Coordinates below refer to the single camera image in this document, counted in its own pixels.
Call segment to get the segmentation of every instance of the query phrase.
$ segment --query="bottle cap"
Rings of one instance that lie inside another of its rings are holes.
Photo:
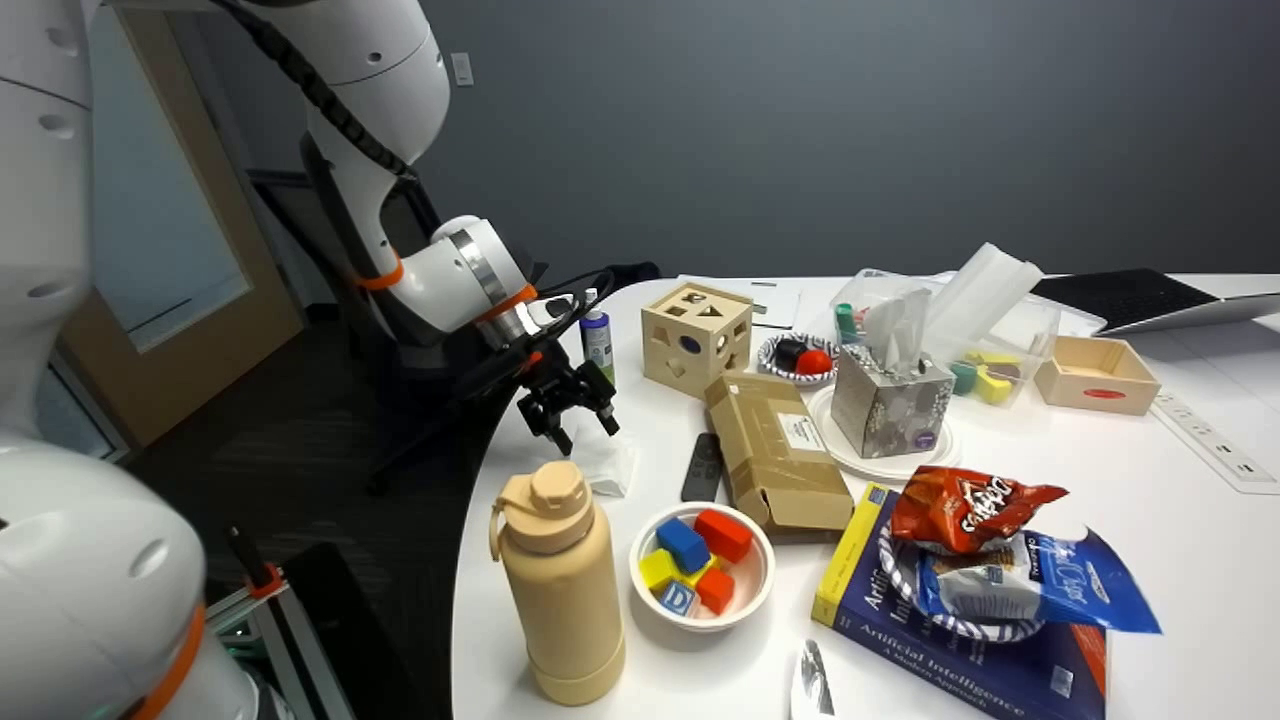
[[[531,477],[510,477],[490,506],[487,552],[498,560],[505,543],[531,558],[557,558],[593,534],[593,488],[569,459],[552,459]]]

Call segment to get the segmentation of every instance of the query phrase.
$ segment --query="red block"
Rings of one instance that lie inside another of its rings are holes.
[[[725,558],[727,566],[753,552],[753,534],[725,512],[699,512],[691,534],[699,534],[710,543],[710,558]]]
[[[733,577],[727,568],[709,568],[699,581],[696,581],[696,600],[709,608],[709,611],[725,611],[727,600],[733,600]]]

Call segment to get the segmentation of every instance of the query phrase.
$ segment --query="red snack bag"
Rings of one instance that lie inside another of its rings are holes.
[[[1054,483],[1019,483],[973,467],[918,466],[892,509],[887,534],[946,558],[984,552],[1016,537],[1040,506],[1067,496]]]

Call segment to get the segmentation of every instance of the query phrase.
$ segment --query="wall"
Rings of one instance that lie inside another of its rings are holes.
[[[1280,270],[1276,0],[435,0],[424,160],[552,271]],[[295,123],[220,78],[254,160]]]

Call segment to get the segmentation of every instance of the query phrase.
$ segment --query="white table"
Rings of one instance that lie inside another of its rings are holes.
[[[780,282],[800,318],[825,319],[845,282]],[[1191,275],[1207,292],[1268,292],[1280,275]],[[776,597],[744,630],[705,641],[653,625],[630,597],[625,552],[645,515],[677,506],[699,399],[645,379],[640,310],[671,282],[637,283],[607,302],[614,343],[618,450],[637,450],[625,502],[604,502],[614,539],[626,670],[587,707],[542,706],[525,677],[525,637],[487,560],[487,509],[508,477],[552,459],[517,407],[505,412],[485,458],[456,566],[450,707],[456,720],[541,716],[788,716],[796,646],[816,637],[827,656],[841,716],[977,716],[946,693],[857,648],[809,619],[813,590],[833,543],[780,543]],[[1280,318],[1255,323],[1180,327],[1135,338],[1135,347],[1186,407],[1280,471]],[[1139,577],[1164,637],[1111,637],[1111,716],[1268,716],[1280,648],[1280,496],[1245,496],[1159,412],[1107,415],[1048,407],[1027,389],[1012,407],[957,399],[959,466],[1019,479],[1065,483],[1070,496],[1045,509],[1045,524],[1092,524]]]

